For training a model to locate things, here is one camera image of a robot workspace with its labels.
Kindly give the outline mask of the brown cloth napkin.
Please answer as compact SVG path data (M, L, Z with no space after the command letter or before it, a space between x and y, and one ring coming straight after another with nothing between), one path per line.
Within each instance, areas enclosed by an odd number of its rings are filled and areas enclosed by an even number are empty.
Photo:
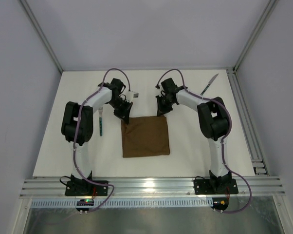
M123 158L166 156L170 154L165 116L131 117L121 122Z

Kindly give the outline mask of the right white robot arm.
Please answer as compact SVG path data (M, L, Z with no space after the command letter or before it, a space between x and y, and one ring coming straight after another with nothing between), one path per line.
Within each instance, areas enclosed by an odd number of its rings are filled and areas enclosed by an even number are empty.
M232 173L226 165L226 137L231 131L231 119L222 99L203 98L185 86L178 87L172 78L162 81L156 88L161 89L161 94L156 96L157 116L171 112L174 104L184 105L197 112L200 130L208 140L211 156L209 178L195 178L195 194L226 193L233 184Z

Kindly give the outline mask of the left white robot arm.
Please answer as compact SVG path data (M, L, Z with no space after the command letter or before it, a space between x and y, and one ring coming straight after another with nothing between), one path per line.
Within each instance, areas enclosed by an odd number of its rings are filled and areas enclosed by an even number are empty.
M65 106L61 133L72 144L73 172L66 183L66 196L92 195L98 182L92 181L92 169L88 143L93 135L93 116L104 104L114 108L113 114L125 124L129 123L129 114L133 103L122 98L125 84L113 78L110 83L101 83L93 95L81 104L69 101Z

